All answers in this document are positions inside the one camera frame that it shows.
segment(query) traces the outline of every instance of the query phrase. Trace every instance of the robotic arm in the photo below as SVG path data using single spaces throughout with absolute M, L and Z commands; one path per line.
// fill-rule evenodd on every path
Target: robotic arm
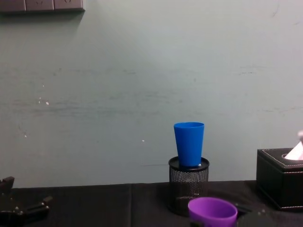
M 46 218 L 53 198 L 48 196 L 38 204 L 24 207 L 9 196 L 14 180 L 10 176 L 0 181 L 0 226 L 19 227 Z

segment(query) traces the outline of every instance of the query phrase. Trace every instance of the white tissue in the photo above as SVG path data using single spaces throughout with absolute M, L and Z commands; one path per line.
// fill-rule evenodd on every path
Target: white tissue
M 303 160 L 303 144 L 299 142 L 286 156 L 289 160 Z

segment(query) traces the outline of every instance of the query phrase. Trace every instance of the blue plastic cup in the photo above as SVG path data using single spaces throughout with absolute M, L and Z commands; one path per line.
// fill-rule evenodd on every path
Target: blue plastic cup
M 181 122 L 174 125 L 179 163 L 198 166 L 201 163 L 204 124 Z

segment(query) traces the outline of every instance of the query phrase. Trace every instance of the black mesh pen holder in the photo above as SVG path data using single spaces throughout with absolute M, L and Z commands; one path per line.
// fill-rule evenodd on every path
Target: black mesh pen holder
M 179 165 L 178 157 L 169 160 L 169 209 L 188 216 L 188 202 L 207 196 L 209 161 L 201 158 L 201 165 L 185 167 Z

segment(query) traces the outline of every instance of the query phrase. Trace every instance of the black table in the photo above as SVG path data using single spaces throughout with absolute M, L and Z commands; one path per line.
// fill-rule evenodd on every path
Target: black table
M 167 183 L 14 189 L 25 204 L 54 197 L 47 220 L 29 227 L 188 227 L 165 204 Z M 303 214 L 274 211 L 257 196 L 254 181 L 210 182 L 209 196 L 266 208 L 281 227 L 303 226 Z

